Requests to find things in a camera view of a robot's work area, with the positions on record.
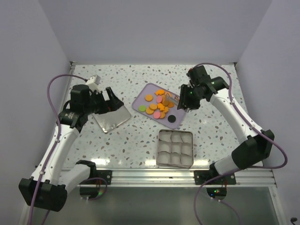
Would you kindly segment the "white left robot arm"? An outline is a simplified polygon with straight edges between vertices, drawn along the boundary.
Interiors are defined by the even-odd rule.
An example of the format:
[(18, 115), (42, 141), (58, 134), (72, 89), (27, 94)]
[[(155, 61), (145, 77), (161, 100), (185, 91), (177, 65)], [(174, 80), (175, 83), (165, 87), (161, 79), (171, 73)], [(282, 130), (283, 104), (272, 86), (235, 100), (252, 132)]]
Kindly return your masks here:
[(86, 84), (72, 87), (70, 100), (59, 113), (59, 121), (51, 143), (30, 178), (21, 179), (19, 190), (28, 206), (58, 212), (65, 205), (68, 193), (82, 182), (94, 183), (99, 177), (95, 163), (79, 160), (66, 175), (62, 166), (74, 141), (91, 114), (106, 114), (120, 109), (124, 103), (107, 87), (108, 99), (101, 91)]

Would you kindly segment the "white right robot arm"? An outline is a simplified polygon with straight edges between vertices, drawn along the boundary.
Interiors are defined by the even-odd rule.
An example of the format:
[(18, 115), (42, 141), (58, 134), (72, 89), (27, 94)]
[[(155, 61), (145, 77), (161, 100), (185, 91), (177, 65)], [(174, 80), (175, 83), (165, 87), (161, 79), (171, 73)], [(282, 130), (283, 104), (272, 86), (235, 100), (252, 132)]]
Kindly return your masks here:
[(248, 169), (270, 156), (275, 136), (252, 121), (231, 93), (231, 86), (218, 76), (211, 78), (203, 65), (187, 72), (189, 84), (180, 87), (178, 109), (186, 112), (200, 108), (200, 101), (211, 103), (234, 131), (239, 146), (227, 157), (210, 165), (209, 179), (219, 184), (225, 174)]

